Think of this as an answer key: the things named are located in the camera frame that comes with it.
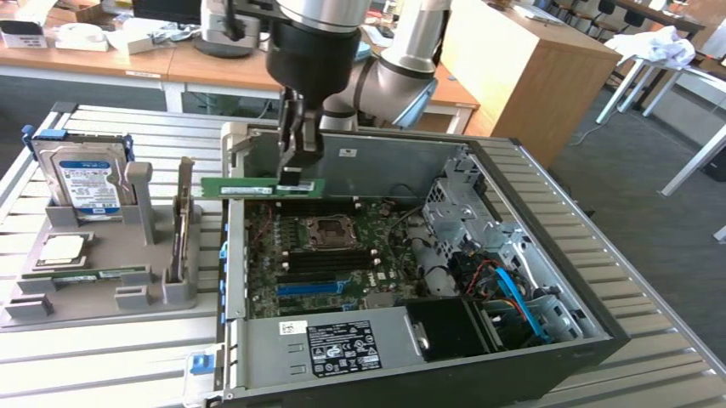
metal slats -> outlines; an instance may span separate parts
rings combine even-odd
[[[675,407],[722,397],[726,394],[723,380],[718,376],[703,377],[711,367],[677,332],[669,317],[659,313],[654,302],[643,296],[642,288],[630,280],[626,270],[606,249],[607,245],[569,206],[542,203],[546,199],[531,194],[555,193],[553,196],[561,198],[558,193],[562,191],[555,191],[536,174],[536,169],[511,159],[523,155],[514,152],[504,154],[506,149],[500,145],[495,148],[484,146],[484,150],[492,155],[504,177],[512,182],[610,312],[635,337],[601,366],[569,378],[540,401],[526,406]],[[495,208],[503,214],[510,214],[498,200]],[[666,381],[679,384],[679,392],[686,396],[671,399],[673,390],[658,386]]]
[[[147,135],[141,137],[140,144],[140,150],[147,154],[139,156],[139,160],[148,160],[156,170],[152,179],[155,204],[171,204],[171,194],[176,192],[177,154],[192,153],[190,146],[195,140],[199,147],[211,146],[200,140],[216,140],[218,123],[222,122],[224,118],[212,116],[81,106],[69,126],[104,132],[119,129],[131,132],[135,129]],[[159,144],[164,138],[168,138],[169,148]],[[191,144],[179,148],[182,139]],[[717,406],[718,398],[726,394],[722,379],[705,376],[710,365],[702,353],[677,332],[669,316],[661,313],[655,302],[643,294],[594,230],[575,215],[570,205],[562,203],[562,192],[555,191],[551,182],[540,175],[542,171],[530,165],[528,158],[508,140],[484,139],[482,144],[515,190],[526,199],[539,201],[530,205],[536,218],[566,249],[567,257],[626,331],[635,336],[598,367],[569,378],[542,400],[520,405]],[[195,172],[219,173],[218,156],[206,157],[210,160],[198,160]],[[35,238],[27,232],[32,232],[32,226],[44,219],[47,188],[39,173],[33,174],[32,180],[11,207],[11,215],[0,223],[0,265],[4,266],[0,295],[4,284],[12,282],[1,278],[15,274],[24,259],[23,253],[8,255],[7,250],[3,252],[3,244],[9,244],[13,251],[27,248]],[[198,307],[145,315],[139,317],[143,321],[128,322],[128,316],[107,320],[123,324],[71,328],[53,328],[56,326],[51,325],[45,331],[0,334],[0,372],[13,369],[19,373],[5,385],[0,384],[0,406],[65,406],[97,400],[103,400],[107,406],[180,406],[182,354],[187,350],[206,348],[214,341],[219,290],[216,267],[222,205],[219,201],[196,202],[206,211],[199,287],[208,292],[198,295]],[[503,217],[511,219],[503,203],[498,201],[495,205],[502,209]],[[21,361],[32,363],[23,363],[27,364],[25,370],[15,370],[23,366]],[[79,372],[67,378],[59,375],[59,372],[83,367],[92,367],[89,370],[95,374]],[[3,398],[3,394],[8,396],[12,393],[24,396]]]

white table leg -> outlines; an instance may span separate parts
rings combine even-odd
[[[643,77],[638,81],[638,84],[635,85],[635,88],[631,90],[631,94],[627,95],[627,98],[625,99],[625,102],[617,107],[618,112],[623,113],[625,111],[627,111],[630,109],[631,103],[635,100],[635,97],[638,96],[638,93],[639,93],[641,89],[646,86],[646,82],[650,79],[650,75],[654,73],[654,69],[655,69],[654,66],[647,67],[646,74],[643,75]]]
[[[615,93],[613,94],[613,98],[610,98],[609,103],[605,105],[605,109],[601,112],[601,115],[595,119],[595,122],[598,123],[598,125],[602,125],[602,123],[605,122],[605,119],[609,117],[610,111],[613,111],[613,107],[615,106],[617,101],[623,97],[625,91],[627,91],[627,88],[631,86],[631,82],[638,76],[638,73],[645,63],[646,61],[643,59],[635,59],[635,64],[633,64],[633,68],[630,72],[627,73],[627,75],[625,76],[621,86],[617,87]]]
[[[471,108],[458,108],[456,113],[451,117],[450,126],[446,129],[446,133],[463,134],[466,129],[466,124],[468,119],[472,116]]]
[[[722,151],[722,148],[725,145],[726,145],[726,125],[723,125],[722,129],[718,131],[714,137],[707,141],[706,145],[699,150],[697,155],[693,157],[691,161],[689,161],[689,164],[685,165],[685,167],[678,172],[677,176],[670,180],[669,184],[661,190],[661,194],[663,196],[667,197],[673,194],[678,186],[691,176],[693,172],[695,172],[701,167],[703,167],[707,161],[711,160],[711,158],[714,158],[715,154],[719,151]]]
[[[182,82],[164,82],[163,95],[167,99],[167,112],[184,113],[184,104],[182,102],[182,94],[186,86]]]
[[[726,244],[726,225],[714,234],[714,238],[719,243]]]
[[[658,92],[658,94],[655,95],[655,98],[653,100],[653,102],[650,103],[650,105],[647,106],[646,110],[643,110],[643,116],[650,116],[650,113],[654,111],[654,107],[655,105],[658,105],[658,102],[661,102],[661,98],[662,96],[670,91],[670,89],[673,88],[673,86],[675,85],[677,83],[677,80],[678,78],[683,75],[683,71],[677,71],[673,76],[670,77],[669,81],[666,82],[666,84],[663,85],[661,91]]]

green circuit board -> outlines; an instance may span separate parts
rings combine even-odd
[[[284,270],[284,251],[312,251],[308,243],[306,221],[302,217],[283,217],[275,206],[252,201],[247,205],[248,236],[251,239],[250,268],[247,276],[248,303],[252,318],[268,318],[306,313],[326,313],[371,307],[367,299],[402,299],[418,297],[420,282],[412,278],[416,263],[403,244],[402,224],[391,239],[387,235],[404,211],[382,212],[382,201],[362,201],[362,208],[351,220],[358,247],[375,249],[380,263],[366,270],[336,272],[336,281],[344,281],[340,294],[299,296],[276,295],[276,277]]]

white box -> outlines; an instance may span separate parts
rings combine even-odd
[[[105,37],[111,46],[127,55],[143,53],[155,48],[151,37],[141,31],[113,31],[107,32]]]

gray carpet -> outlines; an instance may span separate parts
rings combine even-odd
[[[611,93],[602,92],[573,140],[594,127]],[[570,186],[614,242],[678,315],[726,360],[726,184],[697,172],[671,197],[662,189],[694,151],[637,111],[617,114],[579,146],[567,146],[551,171]]]
[[[40,124],[53,102],[163,110],[163,93],[0,76],[0,174],[21,149],[20,128]],[[603,92],[581,131],[607,101]],[[187,109],[199,101],[186,97]],[[726,360],[726,246],[711,234],[726,224],[726,184],[695,174],[669,198],[658,196],[693,152],[666,129],[633,114],[617,115],[578,147],[567,147],[553,171],[597,214],[594,222],[717,355]]]

